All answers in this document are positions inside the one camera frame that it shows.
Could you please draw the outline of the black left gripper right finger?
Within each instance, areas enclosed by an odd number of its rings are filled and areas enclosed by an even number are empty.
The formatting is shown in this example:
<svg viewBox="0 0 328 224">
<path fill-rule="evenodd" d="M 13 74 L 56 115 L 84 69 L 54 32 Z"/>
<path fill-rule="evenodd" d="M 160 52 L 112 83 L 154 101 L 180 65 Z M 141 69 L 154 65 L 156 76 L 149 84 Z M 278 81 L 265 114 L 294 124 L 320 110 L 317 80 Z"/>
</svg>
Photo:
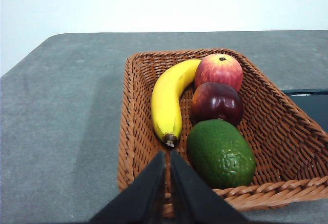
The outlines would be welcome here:
<svg viewBox="0 0 328 224">
<path fill-rule="evenodd" d="M 171 151 L 170 158 L 171 193 L 178 223 L 249 223 L 209 188 L 177 151 Z"/>
</svg>

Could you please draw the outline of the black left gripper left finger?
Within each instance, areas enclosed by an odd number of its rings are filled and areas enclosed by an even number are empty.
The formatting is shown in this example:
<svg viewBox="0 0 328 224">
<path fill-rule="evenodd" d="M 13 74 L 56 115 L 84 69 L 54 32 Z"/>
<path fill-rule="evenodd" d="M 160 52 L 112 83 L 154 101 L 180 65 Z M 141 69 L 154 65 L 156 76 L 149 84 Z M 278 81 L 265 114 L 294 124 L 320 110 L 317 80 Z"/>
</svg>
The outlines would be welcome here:
<svg viewBox="0 0 328 224">
<path fill-rule="evenodd" d="M 135 180 L 89 223 L 161 223 L 165 167 L 165 153 L 160 151 Z"/>
</svg>

